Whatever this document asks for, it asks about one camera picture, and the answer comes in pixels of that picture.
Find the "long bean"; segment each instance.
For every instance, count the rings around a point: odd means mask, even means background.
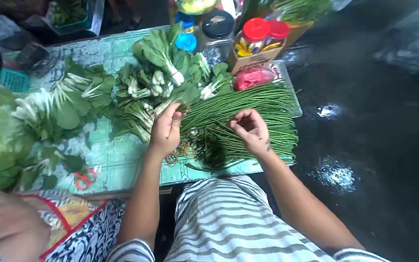
[[[197,104],[192,104],[183,118],[181,133],[197,130],[189,138],[197,145],[197,156],[207,168],[214,171],[229,168],[240,161],[253,159],[244,148],[242,140],[226,126],[232,115],[243,109],[256,109],[268,126],[273,149],[287,164],[295,163],[292,150],[298,136],[289,108],[294,103],[294,93],[288,92],[283,81],[266,83],[243,91],[219,95]]]

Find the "black floor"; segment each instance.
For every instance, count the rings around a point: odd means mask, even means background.
[[[168,23],[164,0],[142,3],[143,27]],[[313,53],[289,67],[304,115],[295,174],[368,250],[419,262],[419,74],[376,62],[383,32],[416,1],[355,0],[303,39]],[[124,8],[123,18],[127,16]],[[127,22],[102,33],[125,31]],[[270,196],[263,174],[251,176]],[[175,199],[161,196],[156,257],[172,242]]]

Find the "red scissors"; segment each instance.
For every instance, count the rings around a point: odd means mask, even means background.
[[[74,175],[74,183],[77,186],[79,190],[85,190],[91,186],[96,181],[96,172],[92,168],[87,168],[88,171],[90,171],[93,174],[93,180],[90,180],[90,177],[88,174],[79,174],[75,172]],[[82,187],[79,183],[79,180],[81,180],[85,186]]]

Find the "hand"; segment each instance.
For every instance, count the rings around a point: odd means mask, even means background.
[[[230,128],[240,136],[245,148],[256,158],[272,153],[268,127],[260,114],[254,109],[245,109],[232,117]]]
[[[176,112],[179,105],[180,103],[171,103],[164,112],[154,120],[148,150],[151,155],[160,158],[160,160],[166,158],[179,145],[179,129],[182,121],[182,113]]]

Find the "green tiled table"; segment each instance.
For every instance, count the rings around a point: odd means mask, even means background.
[[[149,29],[137,30],[115,34],[95,40],[77,41],[67,43],[62,46],[48,47],[47,50],[59,59],[55,67],[43,78],[31,79],[31,88],[50,87],[64,74],[64,58],[71,56],[74,61],[82,65],[91,66],[103,64],[105,70],[114,74],[125,62],[136,63],[136,59],[131,52],[132,44],[147,35]],[[108,135],[111,131],[111,122],[102,118],[97,123],[87,124],[83,129],[84,133],[78,137],[70,139],[61,145],[62,152],[72,155],[80,155],[85,158],[89,167],[97,170],[98,178],[90,188],[78,190],[73,183],[72,174],[58,165],[55,175],[58,176],[58,189],[67,189],[74,194],[92,194],[106,191],[115,191],[131,188],[137,178],[137,172],[141,164],[141,157],[147,148],[147,144],[132,134],[116,137],[109,141]],[[84,143],[85,136],[89,136],[91,150]],[[185,163],[201,166],[193,158],[179,157],[177,164],[168,165],[163,162],[161,168],[161,185],[177,184],[201,180],[210,177],[217,177],[222,174],[241,174],[261,172],[261,167],[256,161],[246,161],[234,166],[229,170],[209,173],[201,172],[188,168]],[[34,188],[39,186],[40,180],[36,181]]]

